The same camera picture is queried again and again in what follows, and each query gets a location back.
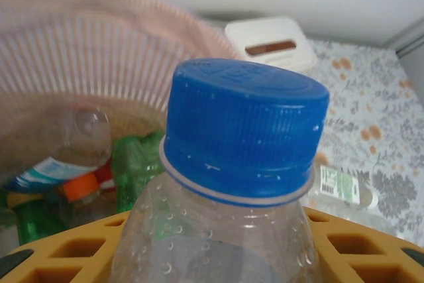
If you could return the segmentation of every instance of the orange bottle cap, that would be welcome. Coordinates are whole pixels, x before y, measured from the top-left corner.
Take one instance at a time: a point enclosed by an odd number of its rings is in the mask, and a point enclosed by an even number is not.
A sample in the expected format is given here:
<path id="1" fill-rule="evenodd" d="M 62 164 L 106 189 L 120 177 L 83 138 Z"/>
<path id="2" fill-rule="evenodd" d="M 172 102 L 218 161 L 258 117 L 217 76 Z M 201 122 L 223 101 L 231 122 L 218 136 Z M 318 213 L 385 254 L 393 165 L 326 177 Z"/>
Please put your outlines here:
<path id="1" fill-rule="evenodd" d="M 77 177 L 62 185 L 69 202 L 73 202 L 92 194 L 100 188 L 93 172 Z"/>

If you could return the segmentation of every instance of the bed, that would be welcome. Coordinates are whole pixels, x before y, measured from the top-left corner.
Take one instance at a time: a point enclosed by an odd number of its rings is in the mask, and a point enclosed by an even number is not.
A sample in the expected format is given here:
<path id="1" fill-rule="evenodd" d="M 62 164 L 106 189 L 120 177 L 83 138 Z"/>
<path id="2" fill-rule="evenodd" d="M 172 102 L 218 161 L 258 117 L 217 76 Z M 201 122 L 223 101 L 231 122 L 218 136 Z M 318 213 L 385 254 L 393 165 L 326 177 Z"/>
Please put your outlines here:
<path id="1" fill-rule="evenodd" d="M 317 160 L 377 191 L 378 213 L 424 246 L 424 111 L 396 53 L 310 44 L 318 63 L 305 73 L 331 92 Z"/>

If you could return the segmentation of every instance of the plastic bottle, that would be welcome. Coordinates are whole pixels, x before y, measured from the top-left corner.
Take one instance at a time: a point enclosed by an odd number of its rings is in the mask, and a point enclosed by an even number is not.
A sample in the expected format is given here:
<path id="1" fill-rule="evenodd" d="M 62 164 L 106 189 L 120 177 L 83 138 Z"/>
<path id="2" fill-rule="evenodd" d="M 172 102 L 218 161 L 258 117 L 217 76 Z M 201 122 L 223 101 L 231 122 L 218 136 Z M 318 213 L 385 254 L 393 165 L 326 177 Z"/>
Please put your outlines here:
<path id="1" fill-rule="evenodd" d="M 160 158 L 127 220 L 109 283 L 322 282 L 297 200 L 329 92 L 251 62 L 200 59 L 175 71 Z"/>
<path id="2" fill-rule="evenodd" d="M 100 195 L 100 185 L 92 172 L 70 180 L 62 187 L 68 201 L 74 205 L 71 228 L 109 217 L 115 212 L 112 202 Z"/>
<path id="3" fill-rule="evenodd" d="M 9 193 L 7 204 L 16 213 L 21 245 L 68 229 L 59 218 L 49 213 L 40 194 Z"/>
<path id="4" fill-rule="evenodd" d="M 312 188 L 301 199 L 304 206 L 397 235 L 392 224 L 376 214 L 378 194 L 358 178 L 320 164 L 314 164 L 314 175 Z"/>
<path id="5" fill-rule="evenodd" d="M 17 218 L 13 211 L 0 207 L 0 258 L 19 247 Z"/>
<path id="6" fill-rule="evenodd" d="M 61 103 L 0 141 L 0 186 L 46 192 L 103 165 L 111 153 L 106 114 L 85 103 Z"/>
<path id="7" fill-rule="evenodd" d="M 164 172 L 159 143 L 164 133 L 127 136 L 113 143 L 111 169 L 117 189 L 117 212 L 131 210 L 147 183 Z"/>

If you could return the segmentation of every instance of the blue bottle cap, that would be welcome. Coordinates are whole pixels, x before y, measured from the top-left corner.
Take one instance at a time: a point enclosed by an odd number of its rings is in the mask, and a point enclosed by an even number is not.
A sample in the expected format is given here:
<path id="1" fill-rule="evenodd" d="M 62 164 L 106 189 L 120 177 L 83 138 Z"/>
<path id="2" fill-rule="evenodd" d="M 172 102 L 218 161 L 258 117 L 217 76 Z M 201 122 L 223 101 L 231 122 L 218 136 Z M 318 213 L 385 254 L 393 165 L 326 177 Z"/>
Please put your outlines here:
<path id="1" fill-rule="evenodd" d="M 301 74 L 252 62 L 177 66 L 161 159 L 181 184 L 214 200 L 278 205 L 310 188 L 329 92 Z"/>

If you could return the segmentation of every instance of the blue bottle label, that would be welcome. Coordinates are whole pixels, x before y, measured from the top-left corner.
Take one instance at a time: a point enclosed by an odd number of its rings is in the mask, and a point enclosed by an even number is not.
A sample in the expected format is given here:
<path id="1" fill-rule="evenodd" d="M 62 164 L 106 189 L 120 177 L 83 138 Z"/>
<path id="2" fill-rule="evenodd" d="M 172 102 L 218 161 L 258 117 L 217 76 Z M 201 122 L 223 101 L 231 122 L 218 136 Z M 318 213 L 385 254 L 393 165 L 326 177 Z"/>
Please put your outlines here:
<path id="1" fill-rule="evenodd" d="M 49 157 L 17 176 L 5 188 L 12 192 L 45 192 L 67 180 L 92 172 L 96 168 L 67 164 Z"/>

